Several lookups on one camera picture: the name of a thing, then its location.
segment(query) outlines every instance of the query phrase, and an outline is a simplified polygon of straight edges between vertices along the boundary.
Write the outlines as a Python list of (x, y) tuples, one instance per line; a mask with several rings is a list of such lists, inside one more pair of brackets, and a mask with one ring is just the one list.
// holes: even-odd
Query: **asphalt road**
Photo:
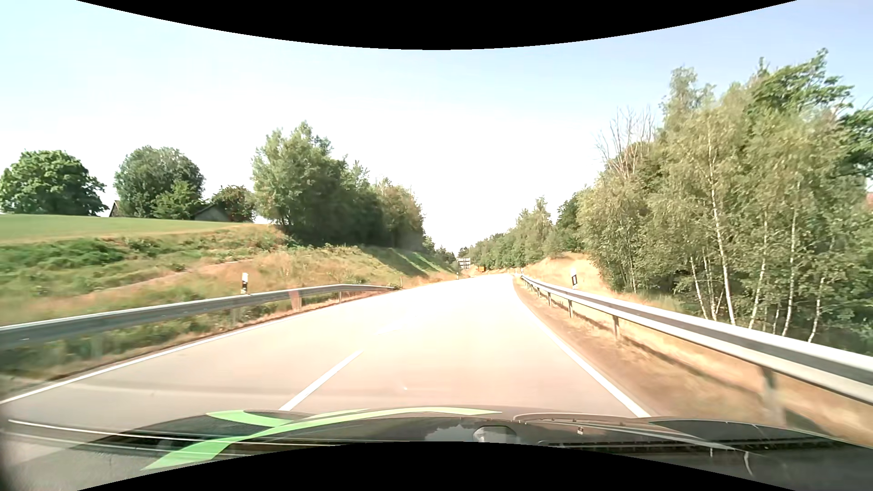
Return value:
[[(508, 405), (646, 416), (562, 344), (521, 303), (511, 276), (482, 276), (166, 350), (3, 401), (0, 415), (109, 431), (238, 409)], [(56, 451), (13, 443), (4, 458)]]

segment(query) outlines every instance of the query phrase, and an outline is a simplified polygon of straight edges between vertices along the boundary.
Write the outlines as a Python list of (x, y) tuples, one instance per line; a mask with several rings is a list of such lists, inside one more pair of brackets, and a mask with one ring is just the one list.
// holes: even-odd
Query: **guardrail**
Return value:
[(129, 308), (99, 314), (77, 315), (48, 321), (27, 322), (0, 327), (0, 349), (17, 348), (28, 344), (56, 341), (83, 335), (97, 335), (106, 331), (130, 328), (151, 322), (169, 321), (217, 310), (262, 305), (290, 300), (295, 294), (307, 297), (342, 292), (393, 291), (394, 287), (377, 285), (325, 285), (323, 287), (291, 288), (275, 292), (242, 294), (206, 300), (183, 301), (153, 307)]
[(612, 315), (613, 334), (618, 341), (622, 339), (618, 320), (624, 319), (757, 365), (766, 382), (765, 404), (777, 424), (784, 424), (785, 412), (776, 397), (774, 373), (796, 378), (873, 405), (873, 357), (871, 356), (723, 322), (708, 321), (693, 315), (679, 314), (629, 301), (587, 294), (534, 280), (524, 274), (519, 277), (525, 282), (526, 287), (535, 290), (538, 296), (544, 294), (550, 306), (553, 296), (567, 301), (567, 310), (571, 316), (574, 303)]

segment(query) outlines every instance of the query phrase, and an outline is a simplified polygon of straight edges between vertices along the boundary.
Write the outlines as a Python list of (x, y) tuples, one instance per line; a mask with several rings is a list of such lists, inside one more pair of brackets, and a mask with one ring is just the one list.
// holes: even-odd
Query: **house roof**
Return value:
[(199, 215), (199, 214), (203, 213), (204, 211), (207, 211), (209, 208), (212, 208), (215, 206), (217, 206), (218, 210), (221, 210), (222, 213), (224, 213), (225, 215), (227, 214), (227, 211), (225, 211), (223, 207), (218, 206), (218, 203), (209, 204), (205, 208), (201, 209), (200, 211), (195, 211), (194, 214)]

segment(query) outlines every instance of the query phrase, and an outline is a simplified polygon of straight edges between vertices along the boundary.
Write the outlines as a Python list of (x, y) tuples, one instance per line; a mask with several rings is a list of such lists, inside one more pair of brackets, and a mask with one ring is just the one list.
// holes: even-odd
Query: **shed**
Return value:
[(220, 205), (213, 203), (195, 213), (194, 220), (201, 220), (204, 222), (230, 222), (230, 217)]
[(109, 211), (110, 217), (123, 217), (124, 213), (121, 211), (121, 201), (115, 200), (112, 203), (112, 210)]

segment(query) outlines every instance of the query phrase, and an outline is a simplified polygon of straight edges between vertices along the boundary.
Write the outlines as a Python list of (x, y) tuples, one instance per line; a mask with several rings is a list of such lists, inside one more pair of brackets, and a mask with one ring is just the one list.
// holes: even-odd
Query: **white lane marking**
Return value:
[(581, 366), (583, 370), (588, 372), (588, 374), (597, 381), (598, 384), (602, 385), (604, 389), (606, 389), (610, 394), (613, 395), (618, 401), (624, 404), (625, 407), (628, 408), (630, 412), (633, 412), (638, 418), (648, 418), (651, 416), (648, 414), (642, 407), (640, 407), (637, 403), (635, 403), (631, 398), (625, 395), (624, 392), (619, 391), (617, 387), (612, 385), (603, 375), (600, 374), (597, 370), (594, 369), (591, 365), (585, 362), (579, 355), (577, 355), (569, 346), (567, 346), (558, 336), (552, 332), (548, 326), (537, 317), (530, 308), (527, 308), (521, 299), (519, 299), (520, 306), (531, 316), (531, 321), (533, 321), (546, 335), (551, 339), (555, 344), (558, 345), (558, 348), (567, 353), (567, 356), (573, 359), (577, 365)]
[(378, 331), (376, 331), (376, 335), (383, 335), (385, 333), (389, 333), (391, 331), (396, 331), (396, 330), (402, 329), (402, 328), (403, 328), (403, 322), (393, 322), (393, 323), (385, 326), (384, 328), (381, 328)]
[(293, 315), (291, 317), (285, 317), (283, 319), (276, 319), (275, 321), (265, 322), (263, 324), (258, 324), (256, 326), (250, 326), (248, 328), (236, 329), (236, 330), (233, 330), (229, 333), (225, 333), (222, 335), (207, 337), (206, 339), (202, 339), (200, 341), (196, 341), (196, 342), (193, 342), (191, 344), (184, 344), (182, 346), (177, 346), (175, 348), (170, 348), (170, 349), (167, 349), (166, 351), (158, 351), (157, 353), (152, 353), (151, 355), (144, 356), (142, 358), (136, 358), (135, 360), (131, 360), (129, 362), (119, 363), (117, 365), (112, 365), (112, 366), (106, 367), (105, 369), (92, 371), (92, 372), (86, 373), (85, 375), (80, 375), (78, 377), (71, 378), (71, 379), (65, 380), (63, 382), (58, 382), (58, 383), (52, 384), (52, 385), (46, 385), (45, 387), (41, 387), (41, 388), (36, 389), (34, 391), (25, 392), (24, 394), (19, 394), (19, 395), (15, 396), (14, 398), (4, 399), (4, 400), (0, 401), (0, 404), (10, 403), (12, 401), (16, 401), (16, 400), (19, 400), (21, 398), (26, 398), (28, 396), (32, 396), (32, 395), (38, 394), (40, 392), (45, 392), (45, 391), (48, 391), (51, 389), (55, 389), (57, 387), (61, 387), (63, 385), (72, 384), (73, 382), (78, 382), (79, 380), (85, 380), (86, 378), (90, 378), (90, 377), (94, 377), (94, 376), (97, 376), (97, 375), (100, 375), (103, 373), (107, 373), (108, 371), (117, 370), (119, 368), (124, 368), (124, 367), (130, 366), (130, 365), (136, 364), (136, 363), (145, 362), (147, 360), (151, 360), (152, 358), (157, 358), (158, 356), (169, 355), (170, 353), (176, 353), (176, 351), (181, 351), (183, 349), (194, 348), (195, 346), (199, 346), (199, 345), (205, 344), (207, 342), (217, 341), (219, 339), (224, 339), (225, 337), (229, 337), (229, 336), (237, 335), (237, 334), (242, 334), (244, 332), (248, 332), (248, 331), (251, 331), (251, 330), (254, 330), (257, 328), (264, 328), (266, 326), (269, 326), (271, 324), (275, 324), (277, 322), (290, 321), (292, 319), (299, 319), (300, 317), (303, 317), (304, 315), (315, 314), (317, 312), (323, 312), (323, 311), (324, 311), (324, 309), (312, 310), (310, 312), (304, 312), (302, 314)]
[(280, 407), (280, 408), (278, 408), (278, 409), (279, 409), (280, 411), (290, 411), (291, 409), (293, 409), (293, 407), (294, 407), (295, 405), (300, 404), (300, 402), (301, 402), (303, 399), (305, 399), (307, 396), (309, 396), (309, 394), (312, 394), (312, 393), (315, 392), (315, 390), (318, 389), (318, 388), (319, 388), (323, 383), (327, 382), (327, 379), (328, 379), (328, 378), (333, 377), (334, 375), (336, 375), (336, 372), (342, 370), (342, 367), (344, 367), (344, 366), (348, 365), (349, 363), (351, 363), (352, 360), (354, 360), (355, 358), (357, 358), (358, 355), (360, 355), (360, 354), (363, 353), (363, 352), (364, 352), (363, 349), (358, 349), (357, 351), (355, 351), (354, 353), (352, 353), (351, 355), (349, 355), (348, 358), (346, 358), (345, 360), (343, 360), (343, 361), (337, 363), (336, 366), (334, 366), (332, 369), (328, 370), (326, 374), (324, 374), (324, 375), (322, 375), (321, 377), (319, 377), (319, 379), (316, 380), (315, 382), (312, 382), (311, 384), (309, 384), (309, 387), (306, 387), (304, 390), (302, 390), (302, 391), (300, 392), (300, 394), (294, 396), (293, 399), (291, 399), (290, 401), (286, 402), (285, 405), (283, 405), (282, 407)]

